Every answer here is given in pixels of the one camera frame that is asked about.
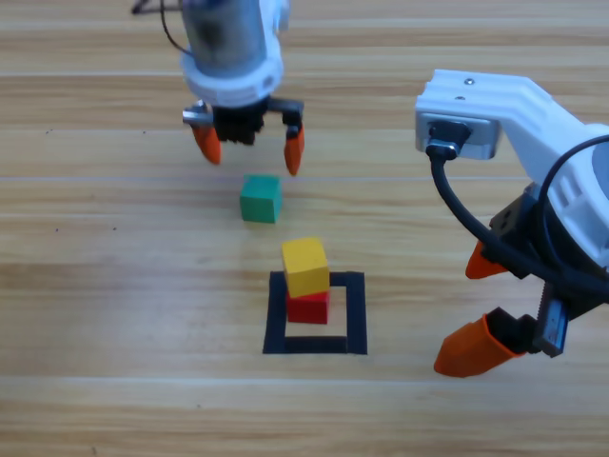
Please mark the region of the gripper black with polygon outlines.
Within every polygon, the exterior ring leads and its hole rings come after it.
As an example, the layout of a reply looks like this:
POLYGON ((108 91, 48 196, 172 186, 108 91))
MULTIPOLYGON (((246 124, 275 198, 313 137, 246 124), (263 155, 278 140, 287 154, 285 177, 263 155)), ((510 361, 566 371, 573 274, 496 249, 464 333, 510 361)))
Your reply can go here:
POLYGON ((496 249, 482 253, 478 241, 465 269, 465 276, 479 280, 509 271, 519 279, 533 273, 531 266, 549 270, 535 317, 516 318, 502 308, 485 313, 448 335, 434 363, 441 375, 466 378, 478 376, 527 353, 543 352, 549 357, 563 353, 569 323, 608 302, 608 272, 587 259, 567 234, 548 205, 539 203, 538 190, 531 185, 496 214, 490 229, 503 245, 527 259, 518 262, 496 249))
POLYGON ((305 150, 303 111, 299 100, 266 97, 254 104, 237 107, 211 107, 199 102, 183 110, 183 121, 191 125, 194 140, 209 163, 222 161, 221 142, 230 141, 252 146, 265 123, 268 112, 282 115, 285 125, 285 165, 290 175, 298 174, 305 150))

